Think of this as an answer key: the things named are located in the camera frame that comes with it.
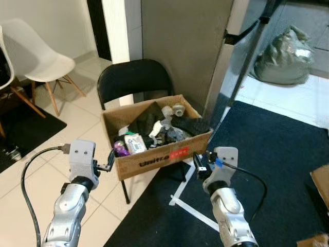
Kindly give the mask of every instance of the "cardboard piece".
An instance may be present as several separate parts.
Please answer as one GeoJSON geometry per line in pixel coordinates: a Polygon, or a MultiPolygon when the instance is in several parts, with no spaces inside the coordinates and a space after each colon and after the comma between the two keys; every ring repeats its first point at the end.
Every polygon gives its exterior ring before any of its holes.
{"type": "Polygon", "coordinates": [[[312,171],[310,175],[329,210],[329,165],[319,167],[312,171]]]}
{"type": "Polygon", "coordinates": [[[320,234],[313,238],[298,241],[297,247],[328,247],[328,240],[327,234],[320,234]]]}
{"type": "MultiPolygon", "coordinates": [[[[119,129],[132,123],[153,102],[157,102],[161,108],[166,105],[172,107],[174,104],[180,103],[185,106],[184,115],[191,118],[201,117],[182,95],[152,99],[133,105],[109,109],[102,113],[101,120],[110,147],[114,145],[114,138],[118,136],[119,129]]],[[[171,143],[126,157],[116,157],[115,166],[119,180],[122,181],[159,167],[177,163],[192,157],[193,152],[204,153],[212,132],[213,130],[211,129],[205,134],[197,135],[181,142],[171,143]]]]}

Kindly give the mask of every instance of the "chair backrest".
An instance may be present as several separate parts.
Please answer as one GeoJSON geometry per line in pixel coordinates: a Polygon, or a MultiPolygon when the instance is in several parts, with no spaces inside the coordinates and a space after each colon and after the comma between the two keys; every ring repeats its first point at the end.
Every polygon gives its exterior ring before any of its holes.
{"type": "Polygon", "coordinates": [[[103,110],[105,103],[129,94],[166,90],[168,95],[173,95],[167,71],[151,59],[109,66],[100,75],[97,89],[103,110]]]}
{"type": "Polygon", "coordinates": [[[9,59],[0,26],[0,90],[8,86],[15,78],[15,73],[9,59]]]}
{"type": "Polygon", "coordinates": [[[54,57],[53,51],[37,32],[21,19],[1,22],[4,43],[16,75],[25,75],[41,61],[54,57]]]}

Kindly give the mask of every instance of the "white chair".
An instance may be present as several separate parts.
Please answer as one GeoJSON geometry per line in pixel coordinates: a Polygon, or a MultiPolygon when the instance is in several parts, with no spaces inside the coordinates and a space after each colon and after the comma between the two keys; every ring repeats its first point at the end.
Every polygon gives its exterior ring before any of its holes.
{"type": "Polygon", "coordinates": [[[12,19],[0,24],[3,27],[4,43],[16,75],[32,81],[32,102],[35,104],[35,82],[45,82],[57,116],[60,115],[49,82],[56,81],[63,89],[60,78],[72,84],[85,97],[85,94],[72,81],[68,73],[75,67],[73,59],[51,49],[32,27],[20,19],[12,19]]]}
{"type": "MultiPolygon", "coordinates": [[[[10,85],[14,79],[15,79],[15,72],[14,72],[14,68],[13,65],[10,61],[10,58],[8,56],[8,52],[6,49],[6,46],[4,44],[4,39],[3,39],[3,31],[2,31],[2,26],[0,26],[0,56],[1,56],[1,66],[4,67],[3,73],[6,73],[6,76],[1,76],[0,78],[7,78],[6,81],[1,81],[0,83],[0,90],[2,93],[3,91],[5,91],[6,87],[10,87],[11,91],[13,93],[15,93],[22,101],[24,101],[25,103],[27,103],[32,109],[34,109],[40,116],[42,116],[43,118],[45,118],[46,116],[38,109],[35,107],[35,105],[33,105],[23,94],[21,94],[19,92],[19,89],[16,86],[10,85]]],[[[0,135],[3,138],[6,138],[5,135],[5,131],[1,125],[0,122],[0,135]]]]}

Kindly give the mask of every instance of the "green plastic bag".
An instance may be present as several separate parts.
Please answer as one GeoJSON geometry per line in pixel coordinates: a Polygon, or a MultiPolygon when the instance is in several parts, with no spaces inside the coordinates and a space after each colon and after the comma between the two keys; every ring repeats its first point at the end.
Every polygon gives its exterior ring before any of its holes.
{"type": "Polygon", "coordinates": [[[290,26],[259,54],[251,75],[275,84],[305,83],[314,62],[314,51],[307,45],[308,40],[307,34],[290,26]]]}

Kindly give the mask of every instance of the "black object on floor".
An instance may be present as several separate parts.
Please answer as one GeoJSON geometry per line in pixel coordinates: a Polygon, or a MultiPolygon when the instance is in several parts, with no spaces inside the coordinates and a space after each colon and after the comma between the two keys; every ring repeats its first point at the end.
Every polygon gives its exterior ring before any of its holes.
{"type": "MultiPolygon", "coordinates": [[[[238,166],[267,182],[268,196],[250,224],[260,246],[296,246],[296,241],[329,226],[326,208],[309,175],[329,163],[329,139],[324,129],[235,102],[209,145],[239,150],[238,166]]],[[[113,233],[114,246],[223,246],[219,234],[179,206],[169,206],[179,182],[178,167],[162,168],[113,233]]],[[[239,172],[232,178],[247,220],[262,195],[262,185],[239,172]]],[[[180,199],[212,220],[210,198],[194,174],[180,199]]]]}
{"type": "Polygon", "coordinates": [[[42,118],[33,109],[23,104],[0,117],[7,139],[0,137],[0,172],[3,172],[16,161],[6,155],[4,149],[18,146],[21,157],[31,152],[66,127],[66,123],[39,110],[46,116],[42,118]]]}

